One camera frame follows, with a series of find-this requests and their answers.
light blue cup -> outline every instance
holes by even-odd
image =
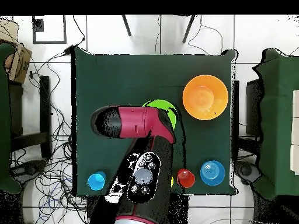
[[[200,169],[200,177],[207,185],[217,186],[225,177],[224,166],[216,160],[205,162]]]
[[[93,191],[101,190],[105,185],[106,175],[103,171],[98,171],[88,178],[88,185]]]

yellow object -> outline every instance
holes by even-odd
[[[225,110],[227,103],[227,88],[215,76],[197,76],[188,82],[183,91],[186,111],[199,120],[218,117]]]

white floor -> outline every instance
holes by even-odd
[[[37,38],[44,39],[44,41],[61,39],[62,17],[43,16],[43,18],[45,33],[43,37],[37,35]],[[33,44],[32,17],[14,16],[13,19],[20,26],[18,40],[33,52],[32,57],[37,68],[49,58],[63,52],[71,44],[77,44],[82,40],[82,34],[72,16],[66,16],[67,44]],[[80,47],[90,53],[155,54],[155,44],[159,33],[158,15],[127,15],[132,32],[131,37],[127,35],[121,16],[75,16],[75,19],[86,37]],[[199,31],[199,15],[194,20],[186,44],[182,43],[189,19],[189,17],[162,15],[162,54],[204,54],[201,49],[187,44]],[[299,24],[291,15],[203,15],[202,24],[217,29],[222,34],[222,50],[234,48],[239,52],[235,75],[236,80],[240,81],[239,122],[245,124],[245,86],[248,81],[258,78],[252,67],[260,62],[265,48],[275,47],[287,55],[292,53],[299,44]],[[201,47],[211,55],[221,53],[220,35],[206,27],[201,27],[200,33],[191,44]],[[159,54],[159,48],[158,37],[157,54]],[[64,56],[54,59],[49,63],[49,67],[60,77],[60,84],[53,92],[51,99],[54,105],[63,112],[66,122],[71,125],[71,66],[69,62],[70,56]],[[34,63],[30,63],[29,70],[36,71]],[[57,75],[46,65],[42,67],[40,73],[50,77],[51,88],[57,84]],[[25,89],[23,130],[24,134],[28,134],[39,131],[39,93],[28,79],[23,87]],[[52,123],[54,131],[59,125],[55,114],[52,116]],[[66,128],[65,133],[70,134],[70,130]],[[245,127],[241,125],[240,134],[245,135]],[[38,146],[26,150],[25,160],[41,157]],[[17,152],[17,157],[22,153],[22,151]],[[55,157],[63,157],[62,151],[59,151]],[[37,186],[41,188],[40,181],[37,181]],[[249,220],[253,216],[252,192],[249,187],[242,185],[237,177],[234,177],[234,186],[238,189],[238,194],[234,196],[191,196],[189,224],[251,224]],[[34,181],[31,181],[26,187],[23,201],[26,222],[35,223],[39,218],[39,205],[44,204],[40,203],[42,196]],[[44,213],[47,213],[47,210],[50,210],[49,205],[45,205]],[[64,222],[61,221],[59,224],[84,224],[75,211],[65,213],[64,208],[57,209],[53,217],[50,217],[45,224],[57,224],[63,214],[65,214]]]

green fabric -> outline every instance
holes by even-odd
[[[264,174],[255,188],[265,199],[299,195],[299,176],[290,170],[293,91],[299,89],[299,57],[268,49],[256,67],[265,86],[260,103],[263,142],[259,167]]]
[[[15,48],[7,43],[0,44],[0,190],[12,194],[21,191],[20,184],[11,178],[9,164],[11,158],[11,107],[9,104],[8,76],[5,72],[5,59],[14,53]]]
[[[187,194],[235,194],[230,186],[230,105],[217,118],[200,121],[184,109],[182,94],[186,84],[198,75],[214,75],[222,80],[231,100],[231,62],[234,50],[221,56],[204,55],[90,55],[78,48],[77,81],[77,193],[105,194],[130,139],[96,136],[90,127],[92,113],[107,105],[142,106],[152,99],[164,99],[178,106],[186,133],[186,166],[195,175],[195,184]],[[176,121],[172,191],[180,191],[176,174],[183,167],[182,129]],[[226,171],[224,181],[208,186],[200,178],[201,165],[208,160],[221,162]],[[106,173],[106,184],[92,191],[88,177],[97,171]]]

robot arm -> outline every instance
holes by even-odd
[[[93,114],[91,126],[98,135],[136,138],[105,196],[108,201],[118,195],[115,224],[167,224],[175,142],[167,113],[152,107],[104,107]]]

